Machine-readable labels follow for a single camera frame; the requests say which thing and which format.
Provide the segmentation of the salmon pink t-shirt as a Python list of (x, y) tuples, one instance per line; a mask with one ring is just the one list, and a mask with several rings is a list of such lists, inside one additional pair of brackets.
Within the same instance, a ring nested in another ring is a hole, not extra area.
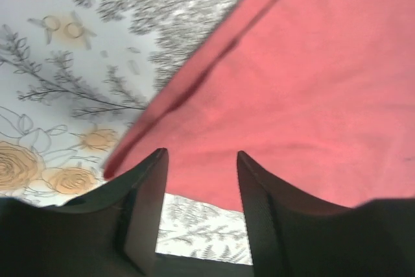
[(242, 0), (106, 164), (169, 151), (166, 190), (240, 210), (236, 157), (321, 199), (414, 196), (414, 0)]

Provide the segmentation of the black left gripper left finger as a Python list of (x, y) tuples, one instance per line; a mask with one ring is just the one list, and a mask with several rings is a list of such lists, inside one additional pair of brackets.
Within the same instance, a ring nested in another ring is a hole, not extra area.
[(63, 206), (1, 199), (1, 275), (150, 276), (168, 163), (157, 149)]

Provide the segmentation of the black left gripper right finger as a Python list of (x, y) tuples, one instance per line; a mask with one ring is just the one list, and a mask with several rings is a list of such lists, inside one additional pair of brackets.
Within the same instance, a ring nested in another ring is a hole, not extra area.
[(413, 199), (339, 206), (242, 151), (237, 174), (255, 276), (414, 275)]

